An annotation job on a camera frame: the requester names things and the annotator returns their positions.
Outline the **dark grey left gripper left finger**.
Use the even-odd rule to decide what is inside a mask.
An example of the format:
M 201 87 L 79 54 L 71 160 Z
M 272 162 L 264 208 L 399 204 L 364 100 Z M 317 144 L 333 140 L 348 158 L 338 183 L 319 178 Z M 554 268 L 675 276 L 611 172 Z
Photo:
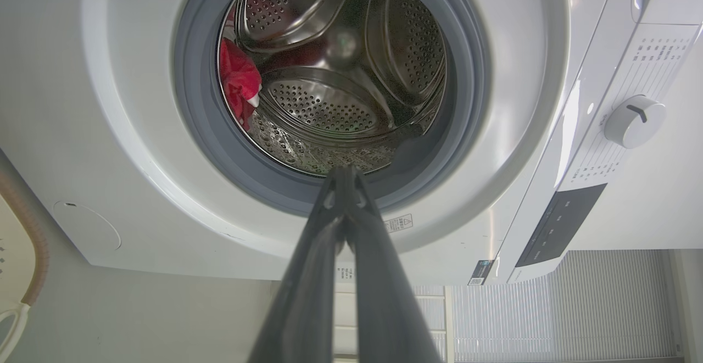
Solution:
M 250 362 L 331 362 L 336 257 L 344 243 L 341 167 L 326 177 Z

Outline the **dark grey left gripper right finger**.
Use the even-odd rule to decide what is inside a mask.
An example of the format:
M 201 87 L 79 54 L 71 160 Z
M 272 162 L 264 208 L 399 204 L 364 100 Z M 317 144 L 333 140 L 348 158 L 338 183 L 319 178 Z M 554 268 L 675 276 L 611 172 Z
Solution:
M 355 167 L 344 168 L 345 236 L 355 255 L 361 362 L 440 362 L 375 199 Z

